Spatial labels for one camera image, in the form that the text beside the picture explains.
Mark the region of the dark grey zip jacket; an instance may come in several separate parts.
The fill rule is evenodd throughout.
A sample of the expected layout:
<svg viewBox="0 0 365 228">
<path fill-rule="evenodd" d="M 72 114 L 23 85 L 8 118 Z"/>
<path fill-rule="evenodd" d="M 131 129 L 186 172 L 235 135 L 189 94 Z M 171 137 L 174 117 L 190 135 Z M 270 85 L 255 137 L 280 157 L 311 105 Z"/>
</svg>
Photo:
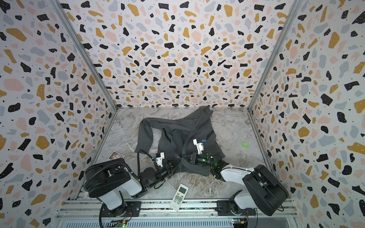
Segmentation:
<svg viewBox="0 0 365 228">
<path fill-rule="evenodd" d="M 225 157 L 216 141 L 216 134 L 211 123 L 212 115 L 213 111 L 205 106 L 181 119 L 145 118 L 139 125 L 135 152 L 149 152 L 154 140 L 153 129 L 158 129 L 162 131 L 158 144 L 159 153 L 163 152 L 168 160 L 180 158 L 178 170 L 182 173 L 209 176 L 208 168 L 190 164 L 183 156 L 197 151 L 193 144 L 193 140 L 197 139 L 205 140 L 204 150 L 208 154 Z"/>
</svg>

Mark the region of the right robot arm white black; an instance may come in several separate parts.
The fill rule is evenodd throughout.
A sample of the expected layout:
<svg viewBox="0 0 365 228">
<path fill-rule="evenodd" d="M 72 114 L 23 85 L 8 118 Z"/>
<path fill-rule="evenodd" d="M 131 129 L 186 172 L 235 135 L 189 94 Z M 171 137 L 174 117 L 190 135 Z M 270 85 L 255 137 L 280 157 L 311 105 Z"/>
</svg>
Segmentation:
<svg viewBox="0 0 365 228">
<path fill-rule="evenodd" d="M 284 211 L 282 204 L 290 196 L 280 181 L 264 165 L 255 168 L 241 168 L 223 161 L 218 156 L 191 153 L 184 157 L 190 164 L 209 168 L 217 180 L 234 182 L 248 191 L 238 190 L 225 206 L 218 206 L 219 213 L 241 215 L 248 209 L 259 209 L 267 216 Z"/>
</svg>

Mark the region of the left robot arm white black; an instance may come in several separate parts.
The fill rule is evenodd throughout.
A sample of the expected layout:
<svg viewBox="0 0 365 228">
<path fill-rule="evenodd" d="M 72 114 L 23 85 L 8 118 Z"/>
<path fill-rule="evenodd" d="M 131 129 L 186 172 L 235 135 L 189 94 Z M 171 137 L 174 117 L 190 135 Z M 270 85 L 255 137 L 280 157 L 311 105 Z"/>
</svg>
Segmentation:
<svg viewBox="0 0 365 228">
<path fill-rule="evenodd" d="M 142 197 L 148 189 L 158 189 L 165 179 L 171 178 L 180 163 L 181 159 L 163 160 L 158 170 L 148 167 L 136 175 L 123 158 L 102 162 L 87 168 L 83 188 L 89 197 L 101 201 L 108 210 L 124 209 L 126 203 L 118 188 L 132 198 Z"/>
</svg>

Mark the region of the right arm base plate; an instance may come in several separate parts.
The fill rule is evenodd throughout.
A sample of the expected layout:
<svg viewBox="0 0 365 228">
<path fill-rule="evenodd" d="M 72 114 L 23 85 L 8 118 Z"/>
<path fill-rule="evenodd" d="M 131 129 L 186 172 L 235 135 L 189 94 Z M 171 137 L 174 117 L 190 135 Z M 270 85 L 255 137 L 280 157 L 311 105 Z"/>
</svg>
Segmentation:
<svg viewBox="0 0 365 228">
<path fill-rule="evenodd" d="M 219 200 L 215 211 L 219 216 L 256 216 L 254 208 L 240 209 L 232 200 Z"/>
</svg>

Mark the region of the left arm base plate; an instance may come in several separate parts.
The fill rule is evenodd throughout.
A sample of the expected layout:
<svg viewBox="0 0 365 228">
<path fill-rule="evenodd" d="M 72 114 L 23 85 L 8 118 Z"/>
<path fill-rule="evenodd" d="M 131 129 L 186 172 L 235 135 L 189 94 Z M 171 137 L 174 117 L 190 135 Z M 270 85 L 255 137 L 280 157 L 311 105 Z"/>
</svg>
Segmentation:
<svg viewBox="0 0 365 228">
<path fill-rule="evenodd" d="M 103 209 L 100 211 L 100 213 L 102 218 L 133 218 L 139 216 L 141 205 L 141 201 L 126 201 L 124 202 L 124 205 L 114 210 L 110 210 L 107 208 L 107 206 L 103 206 Z"/>
</svg>

